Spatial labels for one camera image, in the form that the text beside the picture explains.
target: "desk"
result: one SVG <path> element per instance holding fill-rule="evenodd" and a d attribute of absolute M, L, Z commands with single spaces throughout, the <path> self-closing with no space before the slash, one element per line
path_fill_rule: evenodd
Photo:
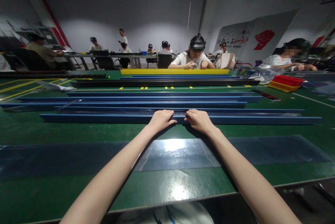
<path fill-rule="evenodd" d="M 111 79 L 121 77 L 119 71 L 93 71 L 105 73 Z M 0 89 L 8 88 L 25 81 L 0 80 Z M 69 80 L 55 82 L 70 86 Z M 15 95 L 25 97 L 66 96 L 56 92 L 29 93 L 25 91 L 37 87 L 29 84 L 1 93 L 1 97 Z M 108 89 L 110 92 L 246 92 L 250 87 L 175 87 L 171 89 L 124 88 Z M 279 125 L 219 125 L 218 128 L 226 137 L 283 136 L 300 134 L 327 153 L 332 161 L 324 163 L 259 165 L 256 168 L 276 187 L 301 184 L 308 181 L 322 180 L 335 176 L 334 145 L 334 113 L 335 102 L 327 97 L 320 97 L 301 89 L 294 94 L 284 93 L 272 88 L 258 85 L 257 88 L 279 99 L 270 102 L 261 99 L 259 103 L 250 103 L 247 108 L 264 109 L 305 109 L 304 116 L 320 116 L 323 120 L 314 126 L 279 126 Z M 143 124 L 63 124 L 43 123 L 39 112 L 5 113 L 0 111 L 1 139 L 0 144 L 44 144 L 74 142 L 112 142 L 133 139 L 144 127 Z M 164 132 L 159 139 L 195 138 L 184 126 L 176 125 Z M 60 219 L 94 177 L 64 176 L 47 178 L 24 178 L 0 182 L 1 223 L 18 224 Z M 236 193 L 227 174 L 221 168 L 185 169 L 170 171 L 133 172 L 118 197 L 110 208 L 110 212 L 145 208 L 176 200 L 198 200 Z"/>

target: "standing man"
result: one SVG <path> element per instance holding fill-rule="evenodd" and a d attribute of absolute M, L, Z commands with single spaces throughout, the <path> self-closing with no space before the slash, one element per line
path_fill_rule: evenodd
<path fill-rule="evenodd" d="M 92 42 L 92 45 L 90 47 L 89 52 L 92 51 L 101 51 L 104 50 L 104 48 L 98 44 L 97 38 L 96 37 L 90 37 L 90 41 Z"/>
<path fill-rule="evenodd" d="M 125 32 L 123 31 L 123 29 L 120 29 L 119 32 L 120 35 L 122 36 L 121 41 L 119 41 L 119 43 L 125 43 L 126 46 L 128 46 L 128 39 L 125 36 Z"/>
<path fill-rule="evenodd" d="M 44 37 L 41 37 L 35 33 L 30 33 L 28 35 L 30 40 L 30 44 L 27 45 L 26 49 L 35 51 L 39 56 L 50 66 L 52 70 L 56 70 L 60 68 L 59 63 L 55 61 L 55 57 L 62 57 L 62 51 L 53 51 L 48 47 L 43 46 Z"/>

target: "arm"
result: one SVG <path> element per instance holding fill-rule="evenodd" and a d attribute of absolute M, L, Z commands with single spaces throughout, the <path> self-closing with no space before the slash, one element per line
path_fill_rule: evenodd
<path fill-rule="evenodd" d="M 173 111 L 156 111 L 143 130 L 91 180 L 67 211 L 61 224 L 99 224 L 143 149 L 158 132 L 176 123 Z"/>
<path fill-rule="evenodd" d="M 273 186 L 239 153 L 204 111 L 189 110 L 186 121 L 213 142 L 239 192 L 261 224 L 301 224 Z"/>

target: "red fist graphic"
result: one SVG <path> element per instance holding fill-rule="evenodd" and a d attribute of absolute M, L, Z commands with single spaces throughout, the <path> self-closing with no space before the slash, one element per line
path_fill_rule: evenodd
<path fill-rule="evenodd" d="M 267 45 L 268 42 L 274 37 L 275 33 L 272 30 L 265 30 L 258 35 L 255 36 L 258 41 L 258 45 L 254 48 L 254 50 L 261 50 Z"/>

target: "yellow bar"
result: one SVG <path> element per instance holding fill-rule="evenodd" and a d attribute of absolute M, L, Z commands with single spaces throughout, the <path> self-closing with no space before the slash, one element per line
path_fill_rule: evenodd
<path fill-rule="evenodd" d="M 225 75 L 228 69 L 122 69 L 122 75 Z"/>

